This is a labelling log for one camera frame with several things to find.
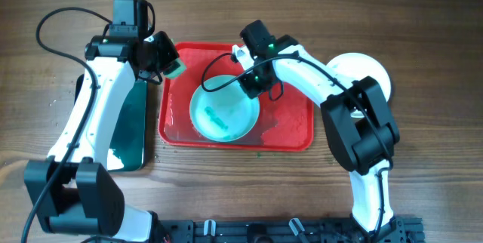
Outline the green yellow sponge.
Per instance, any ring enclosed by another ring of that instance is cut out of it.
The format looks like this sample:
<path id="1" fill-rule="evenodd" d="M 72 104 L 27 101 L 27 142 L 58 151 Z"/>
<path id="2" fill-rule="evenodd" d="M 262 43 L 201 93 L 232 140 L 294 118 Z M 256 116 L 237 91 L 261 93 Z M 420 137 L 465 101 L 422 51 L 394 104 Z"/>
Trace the green yellow sponge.
<path id="1" fill-rule="evenodd" d="M 184 62 L 177 58 L 176 60 L 172 61 L 168 67 L 163 71 L 163 75 L 169 79 L 175 79 L 179 75 L 181 75 L 186 70 L 186 65 Z"/>

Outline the light blue plate back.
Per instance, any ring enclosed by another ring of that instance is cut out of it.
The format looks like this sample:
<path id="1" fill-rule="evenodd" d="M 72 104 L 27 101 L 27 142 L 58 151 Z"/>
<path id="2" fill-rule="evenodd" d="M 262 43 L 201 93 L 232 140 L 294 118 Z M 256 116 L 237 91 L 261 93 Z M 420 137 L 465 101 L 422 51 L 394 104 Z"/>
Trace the light blue plate back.
<path id="1" fill-rule="evenodd" d="M 212 91 L 233 79 L 219 75 L 198 87 L 189 105 L 194 128 L 205 138 L 221 143 L 242 138 L 255 126 L 260 114 L 260 101 L 251 99 L 238 82 Z"/>

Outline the white plate front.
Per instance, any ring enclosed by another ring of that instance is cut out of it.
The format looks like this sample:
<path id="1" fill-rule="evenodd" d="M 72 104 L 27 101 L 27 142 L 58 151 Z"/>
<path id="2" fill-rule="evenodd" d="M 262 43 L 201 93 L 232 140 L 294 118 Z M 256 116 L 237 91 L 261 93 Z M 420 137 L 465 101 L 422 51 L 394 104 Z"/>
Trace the white plate front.
<path id="1" fill-rule="evenodd" d="M 362 80 L 366 76 L 374 78 L 379 83 L 386 102 L 389 102 L 392 96 L 391 79 L 382 64 L 373 57 L 362 53 L 345 53 L 330 60 L 326 66 L 355 80 Z"/>

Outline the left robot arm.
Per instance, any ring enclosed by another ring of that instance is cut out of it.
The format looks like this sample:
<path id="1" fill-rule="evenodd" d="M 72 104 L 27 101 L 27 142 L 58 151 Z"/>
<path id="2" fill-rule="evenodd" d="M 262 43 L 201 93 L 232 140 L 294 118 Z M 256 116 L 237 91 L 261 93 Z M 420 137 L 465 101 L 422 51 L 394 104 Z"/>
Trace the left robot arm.
<path id="1" fill-rule="evenodd" d="M 165 32 L 145 38 L 97 35 L 87 45 L 82 65 L 85 76 L 63 134 L 44 161 L 26 166 L 24 183 L 33 208 L 21 240 L 27 240 L 37 219 L 46 233 L 167 242 L 156 213 L 126 204 L 107 160 L 119 114 L 139 74 L 179 69 L 179 54 Z"/>

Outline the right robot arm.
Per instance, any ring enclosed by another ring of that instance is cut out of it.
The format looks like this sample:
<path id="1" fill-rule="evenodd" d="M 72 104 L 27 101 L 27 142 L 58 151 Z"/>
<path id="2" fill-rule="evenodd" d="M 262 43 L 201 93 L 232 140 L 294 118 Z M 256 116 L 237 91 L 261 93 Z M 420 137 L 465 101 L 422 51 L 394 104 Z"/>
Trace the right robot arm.
<path id="1" fill-rule="evenodd" d="M 393 168 L 399 129 L 389 108 L 388 94 L 377 76 L 385 69 L 364 55 L 351 61 L 364 76 L 356 77 L 315 59 L 295 38 L 241 33 L 243 46 L 235 47 L 235 60 L 243 66 L 240 85 L 254 98 L 274 82 L 287 83 L 317 104 L 329 149 L 348 171 L 352 218 L 372 242 L 393 218 L 389 205 L 388 176 Z"/>

